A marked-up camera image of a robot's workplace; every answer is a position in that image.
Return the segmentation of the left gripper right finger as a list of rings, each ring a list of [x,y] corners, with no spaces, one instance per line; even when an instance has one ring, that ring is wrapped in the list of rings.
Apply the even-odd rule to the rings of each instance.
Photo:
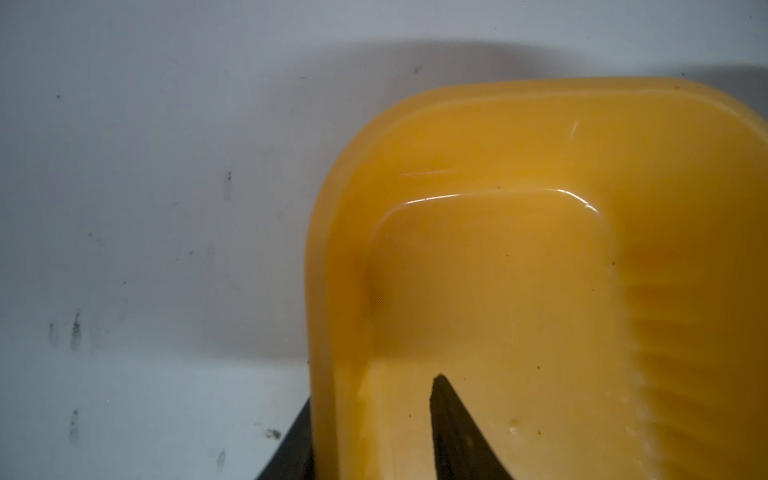
[[[439,480],[513,480],[445,375],[430,394],[432,442]]]

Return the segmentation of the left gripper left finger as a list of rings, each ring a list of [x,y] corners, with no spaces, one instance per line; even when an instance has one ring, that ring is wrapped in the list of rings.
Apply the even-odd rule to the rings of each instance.
[[[310,400],[297,415],[283,441],[257,480],[312,480],[314,455]]]

